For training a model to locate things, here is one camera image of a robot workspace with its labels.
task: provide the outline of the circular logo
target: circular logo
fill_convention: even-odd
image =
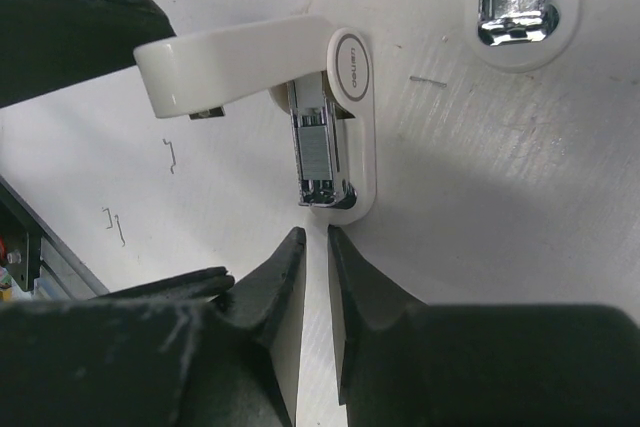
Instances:
[[[349,100],[358,102],[369,90],[369,59],[360,39],[346,34],[336,48],[336,72],[340,87]]]

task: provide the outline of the screw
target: screw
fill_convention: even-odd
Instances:
[[[21,264],[22,263],[22,254],[19,250],[14,250],[13,252],[9,252],[7,254],[7,262],[11,265]]]

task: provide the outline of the white tabletop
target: white tabletop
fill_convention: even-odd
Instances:
[[[347,232],[414,295],[600,302],[640,319],[638,0],[583,0],[567,51],[522,75],[474,56],[464,0],[155,1],[178,33],[309,12],[366,35],[378,198]],[[128,69],[1,110],[0,172],[111,290],[213,265],[241,278],[305,227],[298,425],[344,426],[326,226],[296,205],[288,119],[266,93],[226,112],[156,120]]]

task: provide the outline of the bolt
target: bolt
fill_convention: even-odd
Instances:
[[[7,262],[11,265],[21,264],[22,263],[22,254],[19,250],[14,250],[13,252],[9,252],[7,254]]]

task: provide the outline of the table surface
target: table surface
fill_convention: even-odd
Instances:
[[[583,0],[569,48],[521,75],[474,56],[464,0],[155,1],[180,34],[319,13],[366,35],[378,198],[347,232],[409,292],[430,303],[599,302],[640,319],[637,0]],[[112,290],[212,265],[241,278],[304,226],[298,425],[344,426],[326,226],[296,205],[288,120],[265,92],[226,112],[156,120],[128,69],[0,111],[0,172]],[[107,207],[124,247],[105,229]]]

